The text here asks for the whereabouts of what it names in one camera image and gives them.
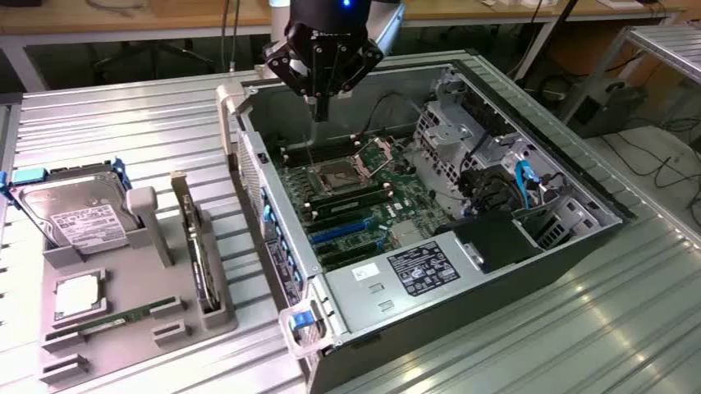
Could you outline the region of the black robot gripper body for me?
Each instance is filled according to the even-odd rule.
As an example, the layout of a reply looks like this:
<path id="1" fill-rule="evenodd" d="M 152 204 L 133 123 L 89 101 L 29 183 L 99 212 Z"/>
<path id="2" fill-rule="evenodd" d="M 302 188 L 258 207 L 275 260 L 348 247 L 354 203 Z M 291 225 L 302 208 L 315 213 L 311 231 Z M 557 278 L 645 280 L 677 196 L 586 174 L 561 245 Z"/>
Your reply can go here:
<path id="1" fill-rule="evenodd" d="M 366 23 L 370 1 L 304 0 L 290 3 L 291 24 L 304 24 L 312 30 L 314 90 L 318 96 L 318 52 L 328 41 L 363 44 L 368 40 Z"/>

